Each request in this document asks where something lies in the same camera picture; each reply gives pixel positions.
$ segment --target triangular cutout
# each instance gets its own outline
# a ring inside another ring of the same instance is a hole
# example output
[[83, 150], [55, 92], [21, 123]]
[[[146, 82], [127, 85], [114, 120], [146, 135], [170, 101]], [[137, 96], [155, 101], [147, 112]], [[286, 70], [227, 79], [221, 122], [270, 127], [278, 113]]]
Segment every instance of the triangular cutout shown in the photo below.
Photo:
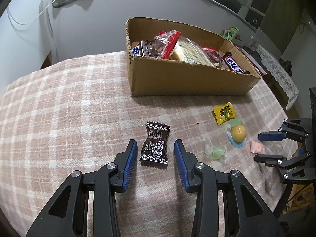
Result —
[[70, 196], [71, 186], [68, 185], [62, 193], [58, 196], [54, 204], [51, 206], [51, 208], [48, 211], [48, 214], [55, 215], [58, 217], [65, 217], [69, 196]]
[[240, 186], [247, 217], [263, 214], [263, 209], [245, 185]]

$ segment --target white cable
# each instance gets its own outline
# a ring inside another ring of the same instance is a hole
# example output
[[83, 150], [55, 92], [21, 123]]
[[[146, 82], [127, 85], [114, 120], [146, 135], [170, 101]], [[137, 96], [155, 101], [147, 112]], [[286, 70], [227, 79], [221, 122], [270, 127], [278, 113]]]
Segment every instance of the white cable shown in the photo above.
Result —
[[8, 14], [10, 15], [10, 17], [13, 19], [13, 21], [14, 21], [15, 23], [17, 23], [17, 24], [19, 24], [19, 25], [28, 25], [28, 24], [32, 23], [34, 20], [36, 20], [36, 19], [37, 19], [50, 5], [52, 5], [55, 1], [56, 1], [56, 0], [53, 0], [49, 5], [46, 6], [46, 8], [45, 8], [44, 10], [42, 10], [42, 12], [41, 12], [39, 15], [37, 15], [33, 20], [31, 20], [31, 21], [28, 22], [28, 23], [19, 23], [19, 22], [17, 22], [17, 21], [13, 18], [9, 6], [7, 6], [7, 12], [8, 12]]

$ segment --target yellow candy wrapper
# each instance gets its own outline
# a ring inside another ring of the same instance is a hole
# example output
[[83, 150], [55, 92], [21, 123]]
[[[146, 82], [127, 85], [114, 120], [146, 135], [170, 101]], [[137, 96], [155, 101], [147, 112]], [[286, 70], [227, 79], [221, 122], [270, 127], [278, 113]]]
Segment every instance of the yellow candy wrapper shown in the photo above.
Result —
[[236, 117], [236, 111], [231, 102], [222, 106], [214, 107], [215, 119], [218, 125], [223, 124], [229, 119]]

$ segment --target tablecloth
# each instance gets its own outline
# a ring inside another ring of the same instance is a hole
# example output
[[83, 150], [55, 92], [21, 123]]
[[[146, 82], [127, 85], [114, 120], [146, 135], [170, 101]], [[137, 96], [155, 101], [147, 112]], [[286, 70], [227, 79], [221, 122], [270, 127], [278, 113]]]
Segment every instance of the tablecloth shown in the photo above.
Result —
[[293, 79], [281, 66], [278, 60], [257, 42], [252, 42], [249, 48], [259, 53], [263, 65], [267, 67], [271, 75], [274, 76], [275, 80], [280, 84], [286, 93], [287, 97], [289, 98], [288, 104], [286, 105], [286, 110], [288, 111], [293, 106], [298, 97], [298, 89]]
[[[286, 118], [278, 101], [260, 80], [244, 97], [131, 97], [126, 54], [116, 52], [70, 59], [10, 84], [0, 105], [0, 207], [21, 236], [64, 179], [74, 170], [98, 170], [136, 139], [140, 149], [148, 120], [171, 127], [168, 167], [135, 169], [125, 194], [116, 195], [122, 237], [190, 236], [196, 194], [181, 186], [173, 144], [182, 139], [215, 170], [240, 170], [273, 210], [284, 186], [273, 168], [253, 161], [248, 143], [235, 148], [226, 124], [217, 126], [213, 106], [231, 101], [248, 131], [248, 140], [275, 130]], [[206, 142], [226, 145], [228, 163], [205, 156]], [[266, 143], [267, 150], [287, 158], [297, 149], [291, 140]], [[92, 204], [88, 236], [92, 236]], [[224, 234], [219, 202], [219, 236]]]

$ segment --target green curtain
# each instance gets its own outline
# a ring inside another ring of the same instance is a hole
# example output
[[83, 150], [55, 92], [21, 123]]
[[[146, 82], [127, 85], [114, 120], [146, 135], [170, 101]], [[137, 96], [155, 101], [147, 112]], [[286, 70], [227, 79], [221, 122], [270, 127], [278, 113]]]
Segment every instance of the green curtain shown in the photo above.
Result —
[[290, 43], [302, 11], [303, 4], [300, 0], [271, 0], [259, 27], [281, 53]]

